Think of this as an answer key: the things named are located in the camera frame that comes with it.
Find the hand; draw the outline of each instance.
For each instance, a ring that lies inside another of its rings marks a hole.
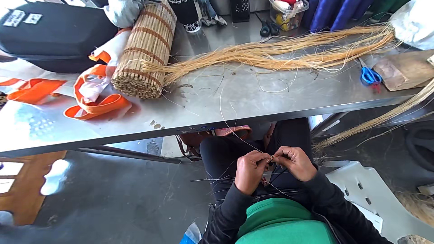
[[[310,181],[316,174],[315,166],[301,148],[280,147],[273,160],[278,165],[284,165],[301,181]]]
[[[265,166],[270,162],[268,153],[257,150],[247,153],[238,159],[235,186],[246,195],[252,195],[261,181]]]

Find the black grater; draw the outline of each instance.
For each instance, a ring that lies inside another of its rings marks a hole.
[[[249,0],[230,0],[230,14],[233,22],[246,22],[250,19]]]

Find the stainless steel table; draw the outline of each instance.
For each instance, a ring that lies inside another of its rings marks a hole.
[[[228,26],[204,26],[197,33],[186,33],[178,25],[172,62],[225,45],[261,40],[261,23],[254,15],[250,22],[244,23],[232,23],[228,16],[225,19]],[[378,56],[364,57],[367,65],[373,65],[376,58]],[[335,73],[301,69],[270,73],[231,63],[184,76],[178,84],[168,88],[171,93],[166,93],[165,97],[130,98],[134,105],[122,118],[107,114],[89,121],[63,116],[66,108],[76,104],[75,99],[66,96],[42,106],[8,102],[0,112],[0,156],[18,157],[78,148],[104,153],[107,148],[101,145],[223,128],[227,126],[224,120],[230,126],[235,121],[237,125],[245,125],[388,106],[402,103],[420,91],[388,92],[382,87],[381,93],[374,94],[360,83],[359,77],[360,65],[355,61]],[[119,156],[125,153],[129,152],[118,152]],[[134,152],[129,156],[143,158]],[[146,156],[144,159],[167,161]]]

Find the black sleeve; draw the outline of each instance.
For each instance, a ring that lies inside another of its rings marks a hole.
[[[357,243],[391,243],[382,237],[359,209],[345,200],[343,192],[321,172],[305,182],[313,211],[339,224]]]
[[[215,208],[213,217],[209,218],[207,230],[199,243],[235,243],[240,226],[246,222],[246,211],[252,200],[252,196],[241,193],[233,183],[223,203]]]

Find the green shirt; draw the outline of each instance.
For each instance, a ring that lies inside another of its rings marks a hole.
[[[247,209],[236,244],[335,244],[329,227],[298,202],[270,198]]]

